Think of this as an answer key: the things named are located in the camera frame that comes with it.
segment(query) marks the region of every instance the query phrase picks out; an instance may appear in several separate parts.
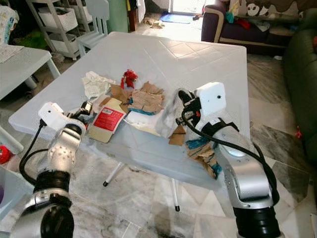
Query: small table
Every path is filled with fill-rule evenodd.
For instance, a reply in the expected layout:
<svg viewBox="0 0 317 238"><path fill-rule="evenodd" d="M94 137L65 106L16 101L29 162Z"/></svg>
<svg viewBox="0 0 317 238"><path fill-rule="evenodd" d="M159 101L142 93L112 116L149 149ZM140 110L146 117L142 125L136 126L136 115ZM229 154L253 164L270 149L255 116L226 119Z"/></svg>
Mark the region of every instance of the small table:
<svg viewBox="0 0 317 238"><path fill-rule="evenodd" d="M116 80L127 69L139 75L136 88L150 81L164 89L166 100L176 88L194 90L208 82L225 85L227 111L243 135L250 137L246 49L241 46L205 42L182 42L166 38L113 32L78 60L63 75L36 95L9 118L19 131L34 134L39 126L38 110L45 102L56 102L65 111L78 108L87 100L81 78L86 72ZM41 135L52 138L49 128ZM204 168L188 159L185 146L173 146L168 140L139 131L122 122L109 143L87 137L81 144L101 156L115 159L177 180L205 187L221 188Z"/></svg>
<svg viewBox="0 0 317 238"><path fill-rule="evenodd" d="M53 78L58 78L60 73L51 58L48 51L24 47L6 62L0 63L0 100L23 82L31 89L35 88L36 84L31 75L45 63L48 64ZM23 150L23 146L2 127L0 127L0 139L13 154Z"/></svg>

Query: tiled floor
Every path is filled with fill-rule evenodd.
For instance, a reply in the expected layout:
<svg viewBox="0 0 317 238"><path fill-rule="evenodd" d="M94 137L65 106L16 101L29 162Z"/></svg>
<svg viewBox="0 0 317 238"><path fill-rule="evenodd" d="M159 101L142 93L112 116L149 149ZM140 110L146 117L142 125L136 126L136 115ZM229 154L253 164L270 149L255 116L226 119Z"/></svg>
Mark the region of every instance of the tiled floor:
<svg viewBox="0 0 317 238"><path fill-rule="evenodd" d="M164 29L141 25L134 34L170 37L184 41L200 39L201 23L183 26L167 23ZM58 65L61 72L71 60ZM47 68L36 73L40 83L35 94L52 77ZM303 154L294 133L296 124L284 84L282 65L270 57L248 55L249 106L252 139L262 148L277 179L280 202L276 217L287 238L313 237L310 213L316 212L312 174L315 170ZM12 96L0 102L1 125L23 144L31 136L8 124L11 114L26 103L24 97ZM47 146L40 140L38 148ZM19 156L9 164L16 170ZM175 212L170 179L125 167L104 188L102 183L116 161L108 157L78 151L70 194L75 220L74 237L83 238L234 238L236 225L226 191L209 191L187 183L178 184L181 206ZM33 173L36 162L29 166ZM1 222L0 231L11 231L22 211L21 201Z"/></svg>

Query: white container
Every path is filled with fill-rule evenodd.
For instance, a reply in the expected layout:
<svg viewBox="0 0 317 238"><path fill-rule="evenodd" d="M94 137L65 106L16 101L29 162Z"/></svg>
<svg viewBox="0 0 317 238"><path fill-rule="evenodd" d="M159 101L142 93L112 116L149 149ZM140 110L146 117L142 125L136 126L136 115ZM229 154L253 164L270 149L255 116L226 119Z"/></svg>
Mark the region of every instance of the white container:
<svg viewBox="0 0 317 238"><path fill-rule="evenodd" d="M55 9L61 9L68 12L63 15L57 15L65 31L70 31L71 29L74 29L76 26L78 26L74 9L64 7L55 7ZM38 14L45 26L57 28L57 24L54 21L53 15L51 14L48 7L39 8Z"/></svg>
<svg viewBox="0 0 317 238"><path fill-rule="evenodd" d="M66 36L69 40L69 43L70 43L70 46L71 46L73 52L77 52L78 45L77 45L77 41L76 41L76 36L73 34L66 34ZM60 34L52 33L49 35L49 38L51 39L51 41L52 41L52 43L55 46L57 51L69 53L69 51L66 47L66 44L63 41L63 38Z"/></svg>
<svg viewBox="0 0 317 238"><path fill-rule="evenodd" d="M81 20L81 15L80 15L80 12L79 12L79 7L77 5L70 5L70 7L72 9L75 10L75 14L76 14L76 17L78 20ZM93 16L91 16L88 12L88 8L86 6L83 7L84 9L84 12L85 12L85 15L86 15L86 19L88 22L92 21L93 20Z"/></svg>

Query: red object on floor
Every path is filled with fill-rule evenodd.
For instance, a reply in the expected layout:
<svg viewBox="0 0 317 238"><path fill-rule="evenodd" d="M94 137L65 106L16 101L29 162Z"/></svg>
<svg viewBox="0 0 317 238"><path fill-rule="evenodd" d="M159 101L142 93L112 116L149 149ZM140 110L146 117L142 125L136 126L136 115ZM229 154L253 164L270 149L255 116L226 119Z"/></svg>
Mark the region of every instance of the red object on floor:
<svg viewBox="0 0 317 238"><path fill-rule="evenodd" d="M138 75L136 72L134 72L131 69L128 69L126 72L124 72L122 78L121 78L121 84L120 87L124 89L124 83L127 84L127 87L134 88L133 82L138 78Z"/></svg>
<svg viewBox="0 0 317 238"><path fill-rule="evenodd" d="M301 133L301 130L299 130L299 126L297 126L297 132L295 133L295 136L298 138L298 139L301 139L303 134Z"/></svg>
<svg viewBox="0 0 317 238"><path fill-rule="evenodd" d="M4 164L13 156L13 154L4 146L0 146L0 164Z"/></svg>
<svg viewBox="0 0 317 238"><path fill-rule="evenodd" d="M246 29L249 29L251 27L251 23L248 22L247 20L245 19L241 19L239 18L238 20L234 21L235 23L241 25L242 27L246 28Z"/></svg>
<svg viewBox="0 0 317 238"><path fill-rule="evenodd" d="M314 37L313 47L315 48L315 50L317 49L317 36Z"/></svg>

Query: red label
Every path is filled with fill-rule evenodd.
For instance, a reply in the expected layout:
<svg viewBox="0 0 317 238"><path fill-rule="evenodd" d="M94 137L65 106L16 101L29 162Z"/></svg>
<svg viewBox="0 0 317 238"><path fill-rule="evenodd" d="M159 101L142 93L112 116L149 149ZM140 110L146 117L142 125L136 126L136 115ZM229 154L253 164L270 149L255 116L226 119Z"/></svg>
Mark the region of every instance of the red label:
<svg viewBox="0 0 317 238"><path fill-rule="evenodd" d="M109 131L114 131L117 123L121 120L123 116L123 113L104 107L103 110L100 112L99 116L97 117L94 126Z"/></svg>

